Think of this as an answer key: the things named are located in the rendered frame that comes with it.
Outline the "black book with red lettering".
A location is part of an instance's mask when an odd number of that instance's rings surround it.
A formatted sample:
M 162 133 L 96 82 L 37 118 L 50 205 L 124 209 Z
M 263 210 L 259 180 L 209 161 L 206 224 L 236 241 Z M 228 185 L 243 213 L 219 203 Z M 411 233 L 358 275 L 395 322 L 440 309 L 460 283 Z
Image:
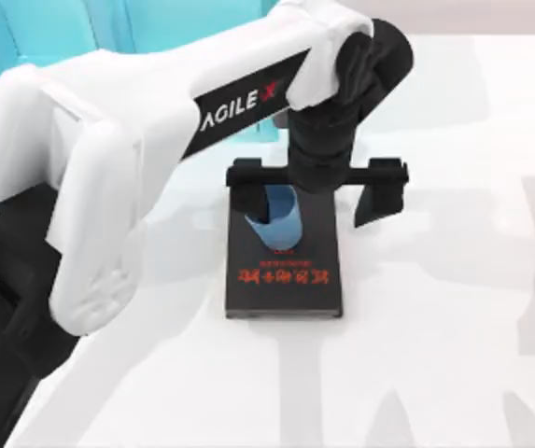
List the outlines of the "black book with red lettering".
M 297 192 L 303 237 L 288 251 L 263 243 L 245 215 L 239 187 L 229 193 L 225 315 L 252 318 L 338 318 L 343 315 L 332 194 Z

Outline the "light blue rack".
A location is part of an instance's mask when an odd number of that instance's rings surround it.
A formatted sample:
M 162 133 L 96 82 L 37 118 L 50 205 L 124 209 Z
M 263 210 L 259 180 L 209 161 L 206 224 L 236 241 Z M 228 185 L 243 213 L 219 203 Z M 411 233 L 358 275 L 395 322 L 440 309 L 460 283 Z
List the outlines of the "light blue rack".
M 277 0 L 0 0 L 0 75 L 96 49 L 173 49 L 264 17 Z

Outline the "blue cup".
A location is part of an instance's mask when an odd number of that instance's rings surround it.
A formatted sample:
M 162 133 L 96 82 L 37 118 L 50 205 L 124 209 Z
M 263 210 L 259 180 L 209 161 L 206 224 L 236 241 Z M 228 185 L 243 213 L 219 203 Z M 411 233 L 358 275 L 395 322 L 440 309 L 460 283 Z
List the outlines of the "blue cup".
M 267 223 L 245 215 L 250 227 L 261 241 L 272 250 L 289 250 L 303 236 L 300 204 L 295 189 L 290 185 L 267 185 L 269 218 Z

